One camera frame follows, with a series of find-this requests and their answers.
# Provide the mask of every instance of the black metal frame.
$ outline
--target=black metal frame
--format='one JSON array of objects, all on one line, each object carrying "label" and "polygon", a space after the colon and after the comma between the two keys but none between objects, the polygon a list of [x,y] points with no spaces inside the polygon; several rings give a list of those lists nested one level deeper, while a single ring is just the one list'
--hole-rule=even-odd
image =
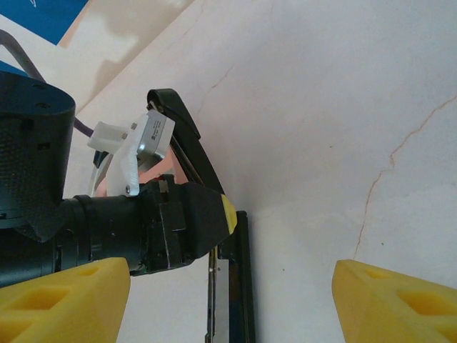
[{"label": "black metal frame", "polygon": [[[179,95],[173,89],[156,89],[149,91],[147,101],[148,109],[155,108],[175,121],[171,148],[187,178],[223,193],[216,172],[200,144],[199,131]],[[207,342],[212,342],[215,335],[213,306],[216,303],[214,283],[217,268],[211,266],[216,259],[229,261],[229,342],[256,341],[248,217],[246,212],[237,212],[237,216],[235,232],[210,253]]]}]

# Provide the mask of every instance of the yellow foam pad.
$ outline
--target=yellow foam pad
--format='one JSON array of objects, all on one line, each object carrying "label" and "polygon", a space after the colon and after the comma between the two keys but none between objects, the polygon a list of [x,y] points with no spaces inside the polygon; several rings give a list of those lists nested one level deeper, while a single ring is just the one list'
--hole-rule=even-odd
[{"label": "yellow foam pad", "polygon": [[338,261],[333,299],[346,343],[456,343],[457,290]]},{"label": "yellow foam pad", "polygon": [[4,287],[0,343],[115,342],[129,290],[122,258]]}]

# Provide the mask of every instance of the yellow cap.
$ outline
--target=yellow cap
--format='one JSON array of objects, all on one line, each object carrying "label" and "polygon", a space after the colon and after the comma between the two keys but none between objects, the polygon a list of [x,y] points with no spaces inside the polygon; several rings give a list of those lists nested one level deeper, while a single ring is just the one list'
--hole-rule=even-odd
[{"label": "yellow cap", "polygon": [[227,197],[223,194],[222,203],[224,204],[224,211],[226,213],[228,232],[230,232],[230,234],[233,234],[233,231],[235,231],[235,226],[238,224],[235,206],[232,205],[229,199],[227,199]]}]

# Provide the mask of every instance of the blue poster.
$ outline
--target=blue poster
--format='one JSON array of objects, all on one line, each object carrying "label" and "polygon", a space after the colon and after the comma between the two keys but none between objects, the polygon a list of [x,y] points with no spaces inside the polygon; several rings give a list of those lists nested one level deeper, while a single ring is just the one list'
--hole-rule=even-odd
[{"label": "blue poster", "polygon": [[9,73],[13,74],[19,74],[19,75],[24,75],[26,76],[26,73],[20,69],[14,68],[13,66],[10,66],[9,64],[6,64],[2,61],[0,61],[0,70],[1,71],[7,71]]},{"label": "blue poster", "polygon": [[0,0],[0,14],[57,45],[89,0]]}]

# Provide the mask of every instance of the gray cable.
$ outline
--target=gray cable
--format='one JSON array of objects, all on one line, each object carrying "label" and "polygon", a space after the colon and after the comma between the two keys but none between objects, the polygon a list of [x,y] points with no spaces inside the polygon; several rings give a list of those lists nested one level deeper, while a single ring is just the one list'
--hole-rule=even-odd
[{"label": "gray cable", "polygon": [[[11,55],[13,55],[15,60],[18,61],[21,68],[29,77],[46,83],[34,63],[30,60],[29,56],[27,56],[27,53],[22,49],[19,42],[8,32],[0,29],[0,46],[1,45],[3,45]],[[85,134],[87,137],[92,136],[94,132],[93,129],[84,125],[78,118],[74,119],[74,128],[82,134]]]}]

